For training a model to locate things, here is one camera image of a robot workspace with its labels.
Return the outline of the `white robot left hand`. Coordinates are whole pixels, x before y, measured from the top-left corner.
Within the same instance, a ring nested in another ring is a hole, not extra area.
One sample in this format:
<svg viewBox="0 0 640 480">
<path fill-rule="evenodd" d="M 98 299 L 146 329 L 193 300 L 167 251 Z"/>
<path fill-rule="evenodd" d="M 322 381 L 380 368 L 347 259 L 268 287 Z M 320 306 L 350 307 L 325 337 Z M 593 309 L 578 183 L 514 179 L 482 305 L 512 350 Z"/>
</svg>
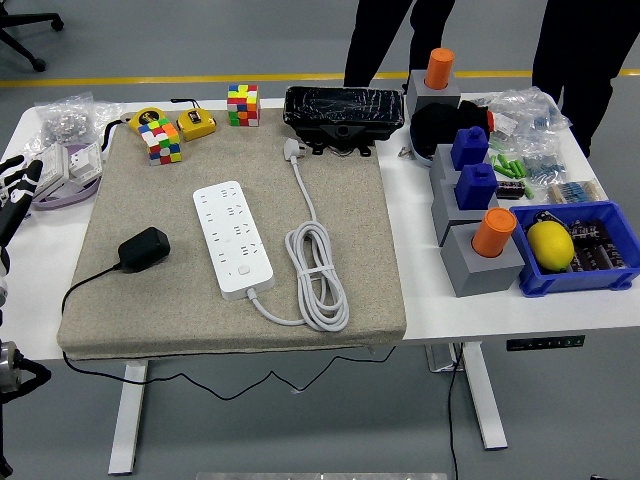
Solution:
<svg viewBox="0 0 640 480">
<path fill-rule="evenodd" d="M 43 163 L 17 155 L 1 162 L 1 305 L 7 298 L 4 277 L 10 270 L 7 246 L 33 201 Z"/>
</svg>

